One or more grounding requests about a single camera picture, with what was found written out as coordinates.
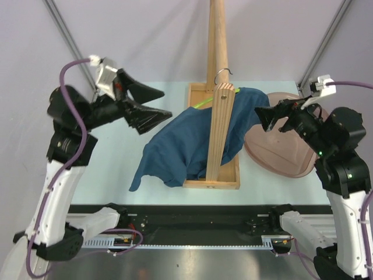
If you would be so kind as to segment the dark blue t shirt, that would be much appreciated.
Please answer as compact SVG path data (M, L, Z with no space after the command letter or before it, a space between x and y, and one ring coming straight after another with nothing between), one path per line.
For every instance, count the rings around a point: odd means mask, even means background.
M235 96L221 164L234 159L244 145L245 134L260 123L255 108L268 107L269 98L259 89L241 87ZM154 176L167 187L206 175L212 109L189 107L162 128L143 149L129 188L138 190L143 176Z

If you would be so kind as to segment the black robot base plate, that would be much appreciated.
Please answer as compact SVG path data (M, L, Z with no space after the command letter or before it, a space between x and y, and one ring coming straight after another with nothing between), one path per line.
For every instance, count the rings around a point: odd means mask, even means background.
M270 218L276 205L117 205L145 246L244 247L288 233Z

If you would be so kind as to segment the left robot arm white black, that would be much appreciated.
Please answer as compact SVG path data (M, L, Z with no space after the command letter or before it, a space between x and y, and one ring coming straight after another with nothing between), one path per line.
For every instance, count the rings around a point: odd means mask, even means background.
M97 143L90 131L124 119L138 134L144 134L171 117L169 111L147 105L162 98L163 91L134 80L123 69L111 75L110 83L111 93L94 102L64 82L51 93L47 113L53 120L54 134L47 151L43 193L30 226L13 238L16 242L27 237L29 251L44 260L71 260L84 241L110 229L122 233L129 226L127 209L113 203L89 215L81 225L66 220Z

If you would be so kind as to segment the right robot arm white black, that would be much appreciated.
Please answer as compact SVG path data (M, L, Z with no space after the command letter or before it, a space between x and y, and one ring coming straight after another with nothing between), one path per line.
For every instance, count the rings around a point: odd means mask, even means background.
M272 211L269 228L290 233L296 245L311 253L320 279L371 279L370 171L356 152L366 135L362 115L338 107L323 119L314 110L305 99L286 99L255 112L267 132L285 119L280 132L295 131L317 154L315 170L331 205L336 238L324 236L289 205Z

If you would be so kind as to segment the green hanger with metal hook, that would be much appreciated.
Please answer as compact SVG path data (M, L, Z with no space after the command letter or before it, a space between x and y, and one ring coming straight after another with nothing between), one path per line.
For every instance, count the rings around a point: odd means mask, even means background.
M222 68L222 69L220 69L220 70L217 72L217 74L215 75L215 77L214 77L214 84L215 84L215 85L217 84L217 83L216 83L216 79L217 79L217 77L218 77L219 74L220 74L221 72L223 72L223 71L228 71L230 75L233 74L229 68ZM213 101L213 97L209 97L209 98L207 98L207 99L205 99L205 100L203 100L203 101L200 101L199 103L197 103L196 105L194 105L194 106L192 106L192 107L195 108L195 109L199 109L199 108L201 108L201 107L203 107L203 106L209 104L209 103L212 102L212 101Z

